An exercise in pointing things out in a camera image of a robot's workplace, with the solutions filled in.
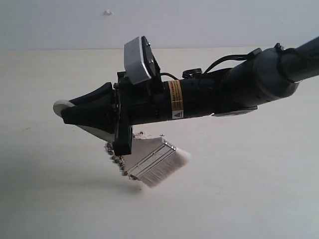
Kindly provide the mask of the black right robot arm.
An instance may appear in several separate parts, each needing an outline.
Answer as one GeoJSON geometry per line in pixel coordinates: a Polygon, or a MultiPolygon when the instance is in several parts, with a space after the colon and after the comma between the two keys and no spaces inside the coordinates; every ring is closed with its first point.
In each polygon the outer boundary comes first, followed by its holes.
{"type": "Polygon", "coordinates": [[[318,73],[319,41],[313,39],[298,48],[276,44],[227,55],[206,70],[189,69],[181,79],[163,81],[150,43],[139,36],[124,46],[124,71],[116,83],[58,101],[53,109],[66,124],[110,142],[122,156],[132,152],[134,125],[246,114],[291,96],[302,80],[318,73]]]}

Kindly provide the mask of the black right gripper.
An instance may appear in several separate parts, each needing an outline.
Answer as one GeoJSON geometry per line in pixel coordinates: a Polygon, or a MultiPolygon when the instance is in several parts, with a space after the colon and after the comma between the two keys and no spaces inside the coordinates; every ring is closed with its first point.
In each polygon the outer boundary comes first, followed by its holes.
{"type": "Polygon", "coordinates": [[[125,69],[115,89],[117,110],[95,101],[75,105],[61,101],[65,124],[76,125],[112,144],[116,156],[132,153],[132,126],[168,120],[246,114],[257,109],[256,78],[246,70],[187,72],[163,81],[158,70],[125,69]]]}

